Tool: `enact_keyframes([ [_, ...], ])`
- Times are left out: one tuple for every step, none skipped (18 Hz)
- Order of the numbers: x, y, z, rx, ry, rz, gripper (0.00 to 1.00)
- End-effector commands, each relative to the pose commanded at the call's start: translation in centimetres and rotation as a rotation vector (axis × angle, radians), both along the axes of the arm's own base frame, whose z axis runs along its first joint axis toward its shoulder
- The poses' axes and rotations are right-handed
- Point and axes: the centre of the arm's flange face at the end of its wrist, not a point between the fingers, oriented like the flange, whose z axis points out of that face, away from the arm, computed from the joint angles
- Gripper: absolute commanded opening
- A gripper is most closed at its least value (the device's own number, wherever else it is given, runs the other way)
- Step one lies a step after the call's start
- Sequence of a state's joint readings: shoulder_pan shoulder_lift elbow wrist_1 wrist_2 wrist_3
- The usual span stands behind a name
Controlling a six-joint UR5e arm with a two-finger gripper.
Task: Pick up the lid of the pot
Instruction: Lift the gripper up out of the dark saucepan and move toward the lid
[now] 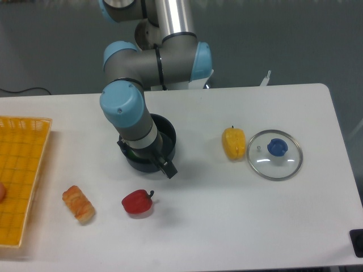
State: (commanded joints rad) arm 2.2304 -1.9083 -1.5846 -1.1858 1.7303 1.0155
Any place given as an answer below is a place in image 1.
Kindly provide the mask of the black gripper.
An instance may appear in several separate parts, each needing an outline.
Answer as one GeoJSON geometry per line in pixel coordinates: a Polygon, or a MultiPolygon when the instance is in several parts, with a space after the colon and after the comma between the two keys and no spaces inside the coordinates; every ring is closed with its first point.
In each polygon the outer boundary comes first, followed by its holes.
{"type": "Polygon", "coordinates": [[[158,167],[169,179],[173,178],[178,170],[170,160],[159,160],[164,158],[167,140],[162,133],[158,133],[152,143],[145,147],[131,147],[126,140],[119,136],[117,142],[127,162],[132,167],[158,167]]]}

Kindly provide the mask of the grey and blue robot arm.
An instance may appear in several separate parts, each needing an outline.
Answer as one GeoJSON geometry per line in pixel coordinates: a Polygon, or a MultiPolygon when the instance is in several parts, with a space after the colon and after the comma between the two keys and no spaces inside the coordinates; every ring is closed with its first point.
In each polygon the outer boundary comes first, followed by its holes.
{"type": "Polygon", "coordinates": [[[100,96],[106,119],[119,133],[128,163],[146,173],[176,175],[176,133],[170,121],[149,112],[144,92],[212,75],[210,47],[197,39],[190,1],[100,1],[103,15],[119,23],[138,20],[135,41],[116,41],[103,54],[107,85],[100,96]]]}

